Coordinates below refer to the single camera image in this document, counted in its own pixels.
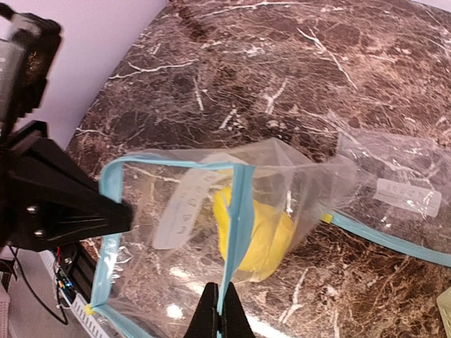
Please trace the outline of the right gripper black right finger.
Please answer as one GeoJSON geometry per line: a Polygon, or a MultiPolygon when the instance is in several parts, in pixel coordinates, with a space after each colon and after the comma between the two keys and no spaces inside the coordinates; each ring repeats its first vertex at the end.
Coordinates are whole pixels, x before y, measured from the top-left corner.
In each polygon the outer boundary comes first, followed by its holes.
{"type": "Polygon", "coordinates": [[[235,286],[228,285],[220,316],[220,333],[225,338],[254,338],[235,286]]]}

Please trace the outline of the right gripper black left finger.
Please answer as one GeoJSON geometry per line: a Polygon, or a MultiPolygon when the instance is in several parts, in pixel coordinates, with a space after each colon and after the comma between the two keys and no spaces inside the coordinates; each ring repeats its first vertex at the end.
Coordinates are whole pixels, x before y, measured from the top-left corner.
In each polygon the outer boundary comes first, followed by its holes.
{"type": "Polygon", "coordinates": [[[218,285],[205,285],[184,338],[217,338],[219,314],[217,311],[218,285]]]}

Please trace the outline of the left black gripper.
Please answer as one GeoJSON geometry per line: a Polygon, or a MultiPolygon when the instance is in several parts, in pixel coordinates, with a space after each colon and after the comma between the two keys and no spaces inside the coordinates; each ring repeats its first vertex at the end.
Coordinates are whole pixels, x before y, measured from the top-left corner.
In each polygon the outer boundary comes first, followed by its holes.
{"type": "Polygon", "coordinates": [[[1,246],[40,252],[127,232],[132,206],[99,192],[33,120],[1,140],[1,246]]]}

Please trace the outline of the yellow toy pear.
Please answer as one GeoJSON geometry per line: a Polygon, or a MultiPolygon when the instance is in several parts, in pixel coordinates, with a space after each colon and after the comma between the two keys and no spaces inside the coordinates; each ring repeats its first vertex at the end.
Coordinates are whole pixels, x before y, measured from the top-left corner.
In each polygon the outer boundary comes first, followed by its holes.
{"type": "Polygon", "coordinates": [[[231,184],[214,194],[223,283],[237,271],[245,280],[265,280],[276,271],[295,232],[285,211],[253,198],[253,183],[254,167],[235,165],[231,184]]]}

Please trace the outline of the clear zip bag blue zipper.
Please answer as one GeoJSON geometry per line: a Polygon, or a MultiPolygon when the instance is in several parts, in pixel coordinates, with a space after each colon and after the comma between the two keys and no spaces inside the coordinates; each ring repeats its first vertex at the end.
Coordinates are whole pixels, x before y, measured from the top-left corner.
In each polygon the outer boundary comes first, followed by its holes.
{"type": "Polygon", "coordinates": [[[286,254],[330,209],[351,200],[352,166],[336,156],[315,163],[288,144],[267,139],[229,149],[145,150],[104,166],[99,188],[126,201],[127,232],[103,237],[91,307],[124,337],[181,337],[205,285],[223,283],[214,194],[232,182],[235,165],[254,167],[253,198],[285,211],[295,224],[286,254]]]}

